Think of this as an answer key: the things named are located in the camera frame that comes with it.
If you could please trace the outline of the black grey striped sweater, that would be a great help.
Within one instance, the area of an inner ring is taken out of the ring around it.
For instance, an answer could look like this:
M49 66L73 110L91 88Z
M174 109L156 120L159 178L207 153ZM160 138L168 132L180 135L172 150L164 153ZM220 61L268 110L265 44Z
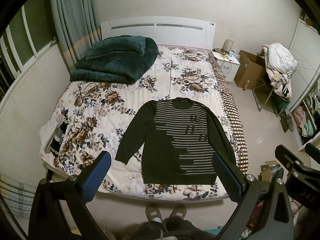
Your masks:
M207 106L189 98L151 100L140 107L115 159L127 164L139 149L145 184L210 185L217 178L215 152L236 163L220 120Z

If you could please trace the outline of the white wardrobe with shelves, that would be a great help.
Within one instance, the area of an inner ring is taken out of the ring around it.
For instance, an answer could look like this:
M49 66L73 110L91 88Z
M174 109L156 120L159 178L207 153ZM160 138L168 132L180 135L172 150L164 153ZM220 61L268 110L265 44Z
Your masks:
M298 149L319 140L319 33L301 19L290 46L297 61L291 79L289 111L293 117Z

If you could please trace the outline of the grey right slipper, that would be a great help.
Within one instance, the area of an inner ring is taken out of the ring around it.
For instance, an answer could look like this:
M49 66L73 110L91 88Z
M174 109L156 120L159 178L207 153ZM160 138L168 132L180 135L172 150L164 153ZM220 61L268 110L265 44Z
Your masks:
M169 217L170 217L170 218L181 218L181 219L184 219L185 216L186 216L186 214L187 214L187 208L186 208L186 206L180 204L180 205L176 206L176 207L172 210L172 212L171 212L171 214L170 214Z

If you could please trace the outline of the grey slipper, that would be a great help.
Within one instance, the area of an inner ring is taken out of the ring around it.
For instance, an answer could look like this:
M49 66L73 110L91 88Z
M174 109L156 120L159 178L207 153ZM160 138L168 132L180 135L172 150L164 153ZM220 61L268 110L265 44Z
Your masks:
M185 216L186 216L186 214L187 214L187 208L186 208L186 206L180 204L180 205L176 206L176 207L172 210L172 212L171 212L171 214L170 214L169 217L170 217L170 218L181 218L181 219L184 219Z
M161 212L156 205L148 205L145 208L145 214L149 222L163 223Z

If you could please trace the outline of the grey left slipper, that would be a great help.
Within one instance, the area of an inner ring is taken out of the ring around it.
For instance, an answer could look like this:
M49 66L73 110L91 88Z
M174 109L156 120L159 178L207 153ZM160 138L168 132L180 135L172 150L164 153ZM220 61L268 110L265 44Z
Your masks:
M156 205L148 205L145 208L145 214L149 222L163 223L161 212Z

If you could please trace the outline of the floral bed cover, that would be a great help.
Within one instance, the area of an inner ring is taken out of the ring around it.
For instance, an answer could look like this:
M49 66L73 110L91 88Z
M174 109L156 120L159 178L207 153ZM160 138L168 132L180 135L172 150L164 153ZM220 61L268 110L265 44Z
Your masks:
M248 154L221 68L207 51L156 51L132 85L71 82L40 129L39 157L70 176L108 152L103 193L168 202L225 199L213 154L225 154L242 172Z

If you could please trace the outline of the brown cardboard box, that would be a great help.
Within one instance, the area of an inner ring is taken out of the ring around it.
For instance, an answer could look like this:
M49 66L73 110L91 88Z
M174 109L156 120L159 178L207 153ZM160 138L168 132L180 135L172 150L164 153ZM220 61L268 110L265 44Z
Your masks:
M240 51L239 55L240 66L234 77L234 82L240 88L248 84L247 89L252 90L264 81L266 74L265 59L243 50Z

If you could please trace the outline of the white nightstand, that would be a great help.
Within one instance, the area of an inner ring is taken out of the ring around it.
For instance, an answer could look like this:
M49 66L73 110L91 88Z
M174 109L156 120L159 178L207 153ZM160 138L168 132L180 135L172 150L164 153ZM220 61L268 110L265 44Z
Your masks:
M240 67L239 61L235 58L235 56L226 57L225 55L222 55L217 51L212 51L212 54L216 58L216 61L220 66L221 72L225 77L226 82L232 83Z

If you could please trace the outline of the beige table lamp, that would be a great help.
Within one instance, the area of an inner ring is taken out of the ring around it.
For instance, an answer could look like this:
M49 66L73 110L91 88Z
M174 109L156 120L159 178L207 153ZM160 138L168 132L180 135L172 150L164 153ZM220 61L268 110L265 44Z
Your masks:
M222 48L223 48L224 51L230 52L232 50L233 44L234 44L233 40L226 39L225 42L223 43L223 47Z

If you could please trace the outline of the dark green folded blanket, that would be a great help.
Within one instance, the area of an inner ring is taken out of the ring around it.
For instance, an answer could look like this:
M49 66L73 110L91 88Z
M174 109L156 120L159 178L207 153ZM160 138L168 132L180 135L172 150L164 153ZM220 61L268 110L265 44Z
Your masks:
M156 42L144 36L122 35L93 44L72 71L71 81L134 84L158 55Z

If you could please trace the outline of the white bed headboard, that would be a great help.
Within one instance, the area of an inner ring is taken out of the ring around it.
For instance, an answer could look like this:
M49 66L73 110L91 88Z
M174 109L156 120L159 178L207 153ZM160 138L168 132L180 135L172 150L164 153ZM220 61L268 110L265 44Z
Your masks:
M173 16L143 16L109 20L101 23L103 39L120 36L144 36L159 45L211 50L216 24Z

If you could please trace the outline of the grey green curtain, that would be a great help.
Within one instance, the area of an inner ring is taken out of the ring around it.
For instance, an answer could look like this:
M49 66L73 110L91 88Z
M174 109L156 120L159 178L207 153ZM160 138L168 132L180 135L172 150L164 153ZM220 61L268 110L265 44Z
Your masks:
M50 0L53 22L68 71L101 40L93 0Z

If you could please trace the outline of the folding chair metal frame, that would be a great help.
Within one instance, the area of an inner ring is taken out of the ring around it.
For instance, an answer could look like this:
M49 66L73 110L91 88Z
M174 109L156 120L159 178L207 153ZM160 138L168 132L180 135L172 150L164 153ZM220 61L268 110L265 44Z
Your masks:
M268 103L274 88L271 85L266 83L262 83L257 87L253 88L252 93L257 106L258 111L264 109L266 104Z

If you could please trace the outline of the window with white frame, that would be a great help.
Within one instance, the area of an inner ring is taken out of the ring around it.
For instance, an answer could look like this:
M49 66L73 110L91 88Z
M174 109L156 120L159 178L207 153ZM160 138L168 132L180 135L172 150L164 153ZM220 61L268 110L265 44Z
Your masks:
M26 3L1 36L1 99L18 76L57 43L44 2Z

